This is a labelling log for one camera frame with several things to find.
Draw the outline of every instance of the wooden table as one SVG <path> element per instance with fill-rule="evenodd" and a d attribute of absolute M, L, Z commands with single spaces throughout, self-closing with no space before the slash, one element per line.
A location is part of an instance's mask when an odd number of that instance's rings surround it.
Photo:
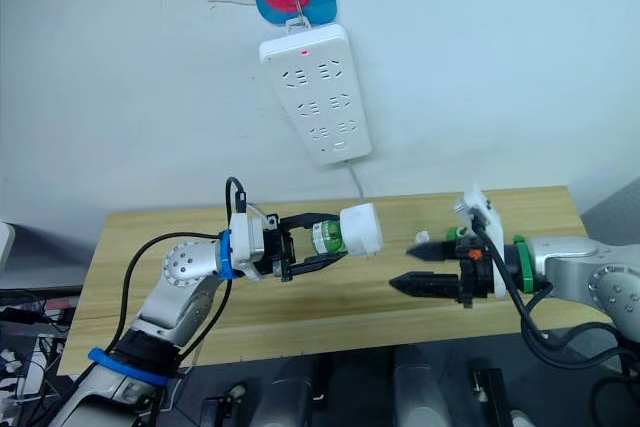
<path fill-rule="evenodd" d="M 218 325 L 204 341 L 198 364 L 237 362 L 430 340 L 519 331 L 510 300 L 475 300 L 472 310 L 447 299 L 403 295 L 389 279 L 411 270 L 459 273 L 456 262 L 422 263 L 405 255 L 416 232 L 443 237 L 459 225 L 452 210 L 459 194 L 389 197 L 373 200 L 385 248 L 374 258 L 346 257 L 323 271 L 282 283 L 241 279 Z M 564 187 L 489 192 L 502 215 L 505 236 L 515 234 L 585 235 Z M 263 205 L 281 217 L 303 212 L 338 213 L 354 201 Z M 122 277 L 128 261 L 146 240 L 173 231 L 217 233 L 225 227 L 224 209 L 114 214 L 108 217 L 75 319 L 59 373 L 78 373 L 87 352 L 105 346 L 117 324 Z M 295 238 L 297 253 L 310 246 L 308 233 Z M 160 276 L 162 259 L 176 240 L 151 249 L 133 275 L 129 321 Z M 223 288 L 216 297 L 222 297 Z M 604 317 L 594 309 L 546 300 L 535 318 L 545 328 L 567 327 Z"/>

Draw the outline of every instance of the electrical socket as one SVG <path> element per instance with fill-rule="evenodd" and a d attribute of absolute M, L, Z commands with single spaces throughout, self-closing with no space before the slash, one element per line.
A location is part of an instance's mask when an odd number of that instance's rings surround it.
<path fill-rule="evenodd" d="M 313 160 L 367 155 L 371 140 L 344 28 L 329 24 L 260 45 L 260 61 Z"/>

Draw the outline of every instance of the white power cord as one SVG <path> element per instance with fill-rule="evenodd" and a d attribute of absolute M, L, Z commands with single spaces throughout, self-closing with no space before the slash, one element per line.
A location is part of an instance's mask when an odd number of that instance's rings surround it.
<path fill-rule="evenodd" d="M 364 193 L 363 193 L 363 190 L 362 190 L 362 184 L 358 180 L 358 176 L 356 175 L 356 171 L 353 170 L 353 164 L 351 163 L 350 160 L 345 160 L 344 163 L 347 164 L 347 170 L 351 174 L 351 178 L 353 179 L 353 183 L 356 185 L 356 189 L 358 189 L 358 196 L 359 196 L 359 199 L 360 199 L 360 203 L 363 204 L 364 203 Z"/>
<path fill-rule="evenodd" d="M 267 219 L 267 214 L 265 214 L 262 210 L 260 210 L 260 208 L 257 205 L 247 202 L 247 209 L 253 212 L 256 215 L 256 217 L 260 217 L 260 219 L 262 220 L 262 222 L 264 222 L 264 225 L 266 227 L 270 225 L 269 219 Z"/>
<path fill-rule="evenodd" d="M 58 394 L 49 394 L 49 395 L 45 395 L 45 399 L 50 399 L 52 397 L 59 397 Z M 9 402 L 13 403 L 13 404 L 27 404 L 29 402 L 34 402 L 36 400 L 40 400 L 40 396 L 37 397 L 32 397 L 29 399 L 10 399 Z"/>
<path fill-rule="evenodd" d="M 184 375 L 180 377 L 176 382 L 176 385 L 174 386 L 173 391 L 171 392 L 171 397 L 169 399 L 169 407 L 167 407 L 166 409 L 160 409 L 160 412 L 171 412 L 173 410 L 173 405 L 174 405 L 174 401 L 176 400 L 176 393 L 178 392 L 178 388 L 180 387 L 180 384 L 182 383 L 182 381 L 187 378 L 187 375 L 189 375 L 189 372 L 191 372 L 191 369 L 193 369 L 196 363 L 198 362 L 198 357 L 200 357 L 200 351 L 202 350 L 202 345 L 203 344 L 200 343 L 200 345 L 196 347 L 196 350 L 193 354 L 193 361 L 191 362 L 191 365 L 187 367 L 187 370 L 184 371 Z"/>

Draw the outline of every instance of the metal hook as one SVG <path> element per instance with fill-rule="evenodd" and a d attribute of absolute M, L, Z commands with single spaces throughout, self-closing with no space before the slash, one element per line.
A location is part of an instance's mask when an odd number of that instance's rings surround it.
<path fill-rule="evenodd" d="M 304 13 L 302 12 L 302 5 L 300 5 L 300 0 L 294 0 L 294 2 L 296 3 L 296 10 L 298 11 L 298 24 L 307 25 Z"/>

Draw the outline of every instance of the black wire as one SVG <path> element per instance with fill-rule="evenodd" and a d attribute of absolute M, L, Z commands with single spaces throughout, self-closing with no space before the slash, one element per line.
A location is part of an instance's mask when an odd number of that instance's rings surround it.
<path fill-rule="evenodd" d="M 238 179 L 235 177 L 229 177 L 227 182 L 224 185 L 224 200 L 225 206 L 227 208 L 227 224 L 231 222 L 231 184 L 236 186 L 238 192 L 244 194 L 244 188 Z"/>
<path fill-rule="evenodd" d="M 628 391 L 633 397 L 636 404 L 638 404 L 637 394 L 633 391 L 634 385 L 640 385 L 638 379 L 628 379 L 625 377 L 605 377 L 604 379 L 600 379 L 591 388 L 591 392 L 589 393 L 589 415 L 591 416 L 591 420 L 596 427 L 604 427 L 604 424 L 600 420 L 600 416 L 598 415 L 598 394 L 600 391 L 611 384 L 624 384 L 628 387 Z"/>
<path fill-rule="evenodd" d="M 224 297 L 222 297 L 222 302 L 220 303 L 218 310 L 216 311 L 214 316 L 211 318 L 207 326 L 202 330 L 202 332 L 200 332 L 200 335 L 198 335 L 196 340 L 191 342 L 191 345 L 184 352 L 180 353 L 180 355 L 178 356 L 178 360 L 180 362 L 182 362 L 191 352 L 193 352 L 193 349 L 195 349 L 198 346 L 198 344 L 202 342 L 202 340 L 207 336 L 209 331 L 213 328 L 214 324 L 218 321 L 218 319 L 222 315 L 222 311 L 227 306 L 227 302 L 229 301 L 232 284 L 233 284 L 233 281 L 231 279 L 227 279 L 227 286 L 224 289 Z"/>
<path fill-rule="evenodd" d="M 37 366 L 40 370 L 42 370 L 42 377 L 43 377 L 43 379 L 44 379 L 44 376 L 47 374 L 47 370 L 46 370 L 46 368 L 45 368 L 45 367 L 43 367 L 43 366 L 42 366 L 41 364 L 39 364 L 38 362 L 35 362 L 35 361 L 33 361 L 33 360 L 30 360 L 30 359 L 27 359 L 27 356 L 25 356 L 25 355 L 24 355 L 24 354 L 22 354 L 22 353 L 18 353 L 18 355 L 19 355 L 19 357 L 18 357 L 18 356 L 16 356 L 16 360 L 14 360 L 13 362 L 22 362 L 22 363 L 24 363 L 24 362 L 28 362 L 28 363 L 30 363 L 30 364 L 33 364 L 33 365 Z"/>
<path fill-rule="evenodd" d="M 176 405 L 174 409 L 180 412 L 184 416 L 184 418 L 187 419 L 189 422 L 191 422 L 195 427 L 200 427 L 200 424 L 196 424 L 196 422 L 180 407 Z"/>
<path fill-rule="evenodd" d="M 42 407 L 42 405 L 44 404 L 44 399 L 46 398 L 48 393 L 49 393 L 49 384 L 45 383 L 44 386 L 40 386 L 40 389 L 38 390 L 38 394 L 40 395 L 40 398 L 36 402 L 36 405 L 33 408 L 33 410 L 31 411 L 31 415 L 29 416 L 29 420 L 27 420 L 27 423 L 25 425 L 27 425 L 27 426 L 33 425 L 32 424 L 33 423 L 33 418 L 38 413 L 38 410 L 40 410 L 40 407 Z"/>
<path fill-rule="evenodd" d="M 229 177 L 227 179 L 227 182 L 225 184 L 225 204 L 226 204 L 226 210 L 227 210 L 227 223 L 231 221 L 231 184 L 234 184 L 236 186 L 236 189 L 238 189 L 239 192 L 244 193 L 244 188 L 242 187 L 242 184 L 238 179 L 236 179 L 235 177 Z M 162 242 L 163 240 L 174 238 L 174 237 L 196 237 L 196 238 L 211 239 L 211 240 L 217 240 L 220 238 L 218 235 L 203 234 L 199 232 L 172 232 L 169 234 L 163 234 L 158 237 L 155 237 L 149 240 L 148 242 L 146 242 L 142 247 L 140 247 L 138 251 L 135 253 L 135 255 L 132 257 L 132 259 L 129 261 L 129 265 L 127 266 L 127 270 L 125 271 L 125 274 L 124 274 L 124 279 L 122 282 L 122 294 L 120 299 L 120 315 L 118 319 L 118 326 L 113 335 L 113 338 L 111 339 L 107 347 L 104 349 L 105 353 L 108 354 L 113 350 L 113 348 L 116 346 L 116 344 L 120 340 L 120 337 L 122 336 L 122 332 L 124 331 L 124 325 L 127 317 L 127 308 L 129 304 L 129 286 L 131 284 L 131 276 L 133 275 L 133 270 L 135 269 L 138 261 L 140 260 L 142 255 L 144 255 L 144 253 L 147 250 L 149 250 L 152 246 L 156 245 L 159 242 Z M 222 315 L 222 312 L 224 311 L 224 308 L 227 305 L 227 302 L 229 301 L 229 296 L 231 295 L 231 286 L 232 286 L 232 281 L 231 279 L 229 279 L 227 280 L 227 286 L 224 292 L 224 297 L 222 298 L 222 302 L 220 303 L 218 310 L 214 314 L 209 324 L 207 324 L 204 330 L 200 333 L 200 335 L 191 343 L 191 345 L 182 354 L 180 354 L 179 356 L 180 361 L 182 361 L 187 355 L 189 355 L 193 351 L 193 349 L 195 349 L 198 346 L 198 344 L 202 342 L 204 337 L 209 333 L 209 331 L 213 328 L 214 324 L 220 318 L 220 316 Z M 71 396 L 77 390 L 78 386 L 82 383 L 82 381 L 89 375 L 89 372 L 91 372 L 91 370 L 95 367 L 95 365 L 96 365 L 95 362 L 92 363 L 80 375 L 80 377 L 76 379 L 76 381 L 71 385 L 68 391 L 65 392 L 63 396 L 61 396 L 58 402 L 54 403 L 51 407 L 47 409 L 47 411 L 42 416 L 34 420 L 33 425 L 36 425 L 38 422 L 41 422 L 42 420 L 45 420 L 48 417 L 51 417 L 53 412 L 55 412 L 56 410 L 55 408 L 58 405 L 64 405 L 64 403 L 71 398 Z"/>
<path fill-rule="evenodd" d="M 158 421 L 160 407 L 162 406 L 162 402 L 164 400 L 164 393 L 164 387 L 156 387 L 156 395 L 153 397 L 153 403 L 151 404 L 151 413 L 149 415 L 149 420 L 147 421 L 147 425 L 149 427 L 155 427 Z"/>
<path fill-rule="evenodd" d="M 553 291 L 553 284 L 550 282 L 545 282 L 544 285 L 542 286 L 542 289 L 536 292 L 533 298 L 526 305 L 527 313 L 531 314 L 534 307 L 538 305 L 538 303 L 542 299 L 544 299 L 547 295 L 549 295 L 552 291 Z M 557 340 L 547 339 L 547 342 L 548 342 L 547 348 L 549 350 L 560 350 L 564 348 L 567 344 L 569 344 L 571 341 L 573 341 L 579 335 L 583 334 L 584 332 L 587 332 L 588 330 L 593 330 L 593 329 L 606 330 L 607 332 L 612 334 L 617 341 L 621 339 L 620 332 L 618 332 L 618 330 L 610 324 L 606 324 L 604 322 L 585 322 L 584 324 L 580 324 L 580 325 L 576 325 L 575 327 L 572 327 L 571 329 L 569 329 L 569 331 L 566 334 L 564 334 L 562 337 L 560 337 Z"/>
<path fill-rule="evenodd" d="M 127 307 L 129 304 L 129 285 L 131 283 L 131 276 L 133 274 L 133 269 L 135 269 L 136 264 L 138 263 L 142 255 L 147 250 L 149 250 L 152 246 L 162 242 L 163 240 L 171 239 L 174 237 L 197 237 L 201 239 L 218 239 L 217 235 L 202 234 L 199 232 L 172 232 L 169 234 L 159 235 L 158 237 L 151 239 L 150 241 L 148 241 L 138 249 L 138 251 L 135 253 L 133 258 L 129 262 L 129 265 L 127 266 L 127 270 L 124 274 L 124 280 L 122 282 L 122 294 L 121 294 L 122 297 L 120 300 L 120 318 L 118 319 L 118 327 L 116 328 L 116 331 L 113 334 L 113 338 L 111 339 L 111 342 L 109 342 L 109 345 L 107 345 L 107 347 L 104 349 L 104 351 L 107 354 L 111 352 L 113 348 L 116 346 L 124 330 L 124 324 L 127 320 Z"/>
<path fill-rule="evenodd" d="M 612 349 L 605 350 L 604 352 L 601 352 L 594 357 L 588 358 L 586 360 L 577 361 L 577 362 L 564 362 L 546 355 L 544 350 L 558 350 L 559 348 L 563 347 L 564 345 L 569 343 L 571 340 L 573 340 L 573 338 L 575 338 L 577 335 L 584 332 L 584 330 L 582 330 L 583 328 L 581 326 L 577 326 L 577 328 L 575 328 L 576 330 L 572 329 L 573 332 L 568 333 L 563 339 L 561 339 L 559 343 L 554 343 L 553 341 L 546 339 L 542 335 L 542 332 L 540 331 L 536 323 L 531 318 L 531 315 L 529 314 L 529 312 L 531 309 L 533 309 L 533 307 L 536 306 L 538 302 L 540 302 L 540 300 L 542 300 L 546 295 L 548 295 L 549 292 L 551 292 L 551 290 L 548 290 L 548 289 L 552 289 L 553 286 L 549 284 L 545 287 L 545 289 L 547 289 L 548 291 L 543 289 L 542 291 L 538 292 L 534 296 L 534 298 L 529 302 L 528 304 L 529 309 L 527 309 L 527 306 L 524 305 L 524 302 L 522 301 L 522 298 L 518 293 L 518 288 L 516 287 L 515 282 L 511 278 L 511 275 L 509 274 L 507 267 L 504 264 L 504 260 L 502 259 L 502 254 L 498 252 L 498 249 L 496 248 L 495 244 L 485 232 L 484 227 L 481 226 L 477 220 L 474 220 L 472 222 L 472 229 L 489 249 L 491 258 L 495 262 L 496 267 L 500 272 L 500 276 L 504 280 L 505 286 L 507 288 L 507 292 L 509 292 L 509 295 L 511 296 L 511 300 L 514 303 L 516 310 L 518 311 L 518 314 L 520 314 L 521 332 L 522 332 L 524 341 L 529 347 L 529 349 L 534 353 L 534 355 L 536 355 L 536 357 L 538 357 L 540 360 L 542 360 L 543 362 L 546 362 L 549 365 L 552 365 L 554 367 L 561 368 L 561 369 L 568 369 L 568 370 L 586 369 L 586 368 L 594 367 L 610 359 L 611 357 L 615 357 L 615 356 L 625 355 L 625 356 L 632 357 L 635 360 L 638 359 L 638 356 L 633 351 L 626 349 L 624 347 L 614 347 Z"/>
<path fill-rule="evenodd" d="M 553 286 L 551 284 L 548 284 L 542 290 L 537 292 L 536 295 L 533 297 L 533 299 L 531 299 L 526 306 L 527 313 L 530 313 L 533 310 L 533 308 L 538 304 L 538 302 L 540 302 L 544 297 L 546 297 L 551 292 L 551 290 L 553 290 Z M 571 329 L 567 334 L 565 334 L 560 339 L 560 342 L 558 344 L 562 344 L 562 346 L 564 346 L 586 330 L 586 329 L 580 329 L 580 327 L 582 326 L 579 325 Z M 605 350 L 604 352 L 601 352 L 595 355 L 594 357 L 590 357 L 585 360 L 566 362 L 566 361 L 555 359 L 547 355 L 544 349 L 540 345 L 536 344 L 535 339 L 531 337 L 531 332 L 527 330 L 524 320 L 520 321 L 520 331 L 522 333 L 522 337 L 524 338 L 525 343 L 527 344 L 527 347 L 529 347 L 531 352 L 533 352 L 533 354 L 536 357 L 538 357 L 538 359 L 540 359 L 541 361 L 553 367 L 564 369 L 564 370 L 588 369 L 591 367 L 595 367 L 601 364 L 602 362 L 609 360 L 612 357 L 615 357 L 618 355 L 627 355 L 630 352 L 627 349 L 624 349 L 622 347 L 614 347 L 612 349 Z"/>
<path fill-rule="evenodd" d="M 84 381 L 84 379 L 87 378 L 87 376 L 95 366 L 96 366 L 95 362 L 89 365 L 89 367 L 87 367 L 86 370 L 82 374 L 80 374 L 80 376 L 73 382 L 73 384 L 71 384 L 71 386 L 66 390 L 66 392 L 60 396 L 57 402 L 54 402 L 53 404 L 51 404 L 40 417 L 38 417 L 37 419 L 34 419 L 33 424 L 29 427 L 33 427 L 43 421 L 46 421 L 46 425 L 48 425 L 49 422 L 53 420 L 53 417 L 57 413 L 59 407 L 69 401 L 71 396 L 76 392 L 76 390 L 78 390 L 78 386 Z"/>
<path fill-rule="evenodd" d="M 61 334 L 64 334 L 64 333 L 68 332 L 69 329 L 71 328 L 71 327 L 67 327 L 66 329 L 61 329 L 60 327 L 58 327 L 56 325 L 56 320 L 52 319 L 51 316 L 47 315 L 47 311 L 45 309 L 45 306 L 47 304 L 47 300 L 43 299 L 42 297 L 39 297 L 33 290 L 29 290 L 29 289 L 1 289 L 0 292 L 2 292 L 2 293 L 14 293 L 14 292 L 24 292 L 24 293 L 26 293 L 27 296 L 31 297 L 35 301 L 36 305 L 40 308 L 40 314 L 46 320 L 47 324 L 51 325 L 51 327 L 53 327 L 55 330 L 57 330 Z"/>

